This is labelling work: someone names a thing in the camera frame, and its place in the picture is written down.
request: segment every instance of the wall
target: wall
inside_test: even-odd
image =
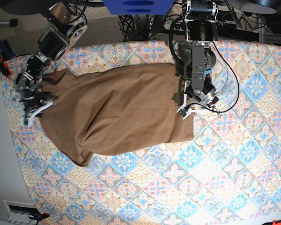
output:
[[[15,154],[0,81],[0,220],[7,221],[3,200],[32,203]]]

